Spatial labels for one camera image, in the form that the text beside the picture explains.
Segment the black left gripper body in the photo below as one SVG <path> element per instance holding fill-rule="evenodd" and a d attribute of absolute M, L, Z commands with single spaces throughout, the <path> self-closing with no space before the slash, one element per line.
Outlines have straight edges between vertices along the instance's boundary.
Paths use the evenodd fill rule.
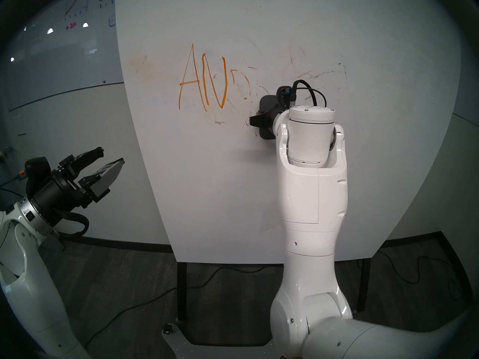
<path fill-rule="evenodd" d="M 75 187 L 59 171 L 32 174 L 32 205 L 51 227 L 60 221 L 77 222 L 89 227 L 88 218 L 74 213 L 77 207 L 87 208 L 93 202 L 81 187 Z"/>

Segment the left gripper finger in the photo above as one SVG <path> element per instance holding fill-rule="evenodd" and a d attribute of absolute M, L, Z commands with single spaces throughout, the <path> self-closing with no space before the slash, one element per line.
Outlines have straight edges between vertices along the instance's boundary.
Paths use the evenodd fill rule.
<path fill-rule="evenodd" d="M 83 169 L 102 157 L 104 157 L 104 149 L 97 147 L 96 149 L 81 153 L 77 156 L 69 155 L 59 162 L 58 169 L 66 175 L 79 175 Z"/>
<path fill-rule="evenodd" d="M 107 163 L 94 174 L 79 180 L 78 184 L 97 203 L 110 192 L 109 187 L 117 179 L 124 163 L 123 158 Z"/>

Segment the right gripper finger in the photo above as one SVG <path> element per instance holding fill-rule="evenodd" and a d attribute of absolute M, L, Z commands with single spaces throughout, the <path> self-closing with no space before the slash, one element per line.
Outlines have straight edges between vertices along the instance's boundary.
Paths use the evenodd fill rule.
<path fill-rule="evenodd" d="M 260 113 L 249 117 L 249 125 L 257 128 L 272 129 L 277 113 Z"/>

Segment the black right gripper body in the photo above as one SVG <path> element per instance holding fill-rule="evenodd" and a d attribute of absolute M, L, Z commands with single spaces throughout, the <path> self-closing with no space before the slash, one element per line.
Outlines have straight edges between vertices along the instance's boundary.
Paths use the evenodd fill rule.
<path fill-rule="evenodd" d="M 290 105 L 282 105 L 282 104 L 276 104 L 272 108 L 272 112 L 270 113 L 270 119 L 271 119 L 271 125 L 269 127 L 269 132 L 271 134 L 270 138 L 276 138 L 277 136 L 277 131 L 278 131 L 278 126 L 282 121 L 282 115 L 288 112 L 290 109 Z"/>

